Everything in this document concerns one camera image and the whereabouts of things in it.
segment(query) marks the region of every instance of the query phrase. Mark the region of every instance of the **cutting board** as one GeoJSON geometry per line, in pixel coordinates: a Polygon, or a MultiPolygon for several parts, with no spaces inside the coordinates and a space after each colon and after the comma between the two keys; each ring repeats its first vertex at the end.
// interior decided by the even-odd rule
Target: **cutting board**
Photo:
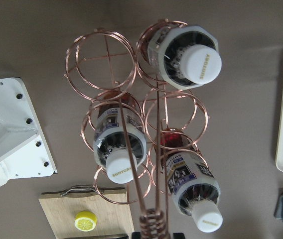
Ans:
{"type": "MultiPolygon", "coordinates": [[[[125,189],[105,190],[107,198],[125,202],[125,189]]],[[[47,220],[57,239],[92,237],[134,231],[129,205],[116,205],[101,198],[96,192],[69,193],[64,197],[58,193],[43,193],[39,198],[47,220]],[[82,232],[75,228],[75,216],[80,211],[90,211],[97,216],[94,230],[82,232]]]]}

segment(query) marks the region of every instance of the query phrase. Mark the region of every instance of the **bolt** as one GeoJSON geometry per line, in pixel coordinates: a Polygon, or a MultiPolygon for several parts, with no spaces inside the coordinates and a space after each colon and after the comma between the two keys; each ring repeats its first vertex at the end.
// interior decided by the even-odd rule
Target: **bolt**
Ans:
{"type": "Polygon", "coordinates": [[[31,119],[31,118],[28,118],[27,120],[26,120],[26,123],[27,124],[30,124],[30,123],[32,123],[33,122],[33,120],[31,119]]]}
{"type": "Polygon", "coordinates": [[[20,99],[23,98],[23,95],[22,95],[22,94],[17,94],[17,95],[16,95],[16,98],[17,98],[18,100],[20,100],[20,99]]]}

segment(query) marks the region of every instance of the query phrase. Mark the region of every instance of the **yellow lemon slice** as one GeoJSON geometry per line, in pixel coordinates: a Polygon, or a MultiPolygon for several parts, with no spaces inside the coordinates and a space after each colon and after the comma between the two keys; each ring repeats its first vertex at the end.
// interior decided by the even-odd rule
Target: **yellow lemon slice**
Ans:
{"type": "Polygon", "coordinates": [[[94,213],[81,211],[75,217],[75,227],[83,232],[89,232],[96,226],[97,217],[94,213]]]}

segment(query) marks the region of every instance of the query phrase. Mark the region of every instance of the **bottle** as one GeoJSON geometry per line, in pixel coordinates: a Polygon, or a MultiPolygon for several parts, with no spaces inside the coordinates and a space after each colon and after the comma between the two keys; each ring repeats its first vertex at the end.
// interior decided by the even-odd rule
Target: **bottle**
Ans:
{"type": "MultiPolygon", "coordinates": [[[[186,136],[176,133],[175,129],[170,130],[164,133],[162,145],[177,148],[189,144],[186,136]]],[[[217,207],[220,188],[200,154],[168,152],[166,167],[168,188],[179,212],[192,216],[202,232],[210,233],[219,229],[222,224],[217,207]]]]}
{"type": "MultiPolygon", "coordinates": [[[[104,96],[104,99],[113,98],[120,93],[120,91],[109,92],[104,96]]],[[[137,111],[139,110],[137,102],[129,93],[125,93],[121,100],[122,103],[137,111]]],[[[133,152],[133,160],[137,168],[146,159],[146,138],[140,118],[124,105],[123,113],[133,152]]],[[[100,107],[93,150],[96,163],[106,169],[110,180],[119,184],[133,180],[119,103],[100,107]]]]}
{"type": "Polygon", "coordinates": [[[177,27],[169,22],[148,36],[148,63],[179,90],[202,86],[220,73],[218,41],[200,26],[177,27]]]}

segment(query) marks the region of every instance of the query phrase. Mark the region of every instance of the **white bottle cap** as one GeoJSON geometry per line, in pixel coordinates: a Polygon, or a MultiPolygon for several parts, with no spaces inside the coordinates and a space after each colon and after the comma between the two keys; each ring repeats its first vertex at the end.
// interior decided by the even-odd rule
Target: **white bottle cap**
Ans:
{"type": "Polygon", "coordinates": [[[217,205],[208,200],[202,200],[194,204],[192,218],[198,229],[204,233],[214,232],[222,224],[222,216],[217,205]]]}
{"type": "Polygon", "coordinates": [[[189,47],[180,59],[180,70],[183,75],[196,84],[212,82],[221,71],[219,53],[205,45],[189,47]]]}
{"type": "MultiPolygon", "coordinates": [[[[135,167],[137,168],[136,157],[133,154],[135,167]]],[[[133,180],[130,157],[126,149],[119,149],[111,152],[106,159],[107,176],[114,183],[128,183],[133,180]]]]}

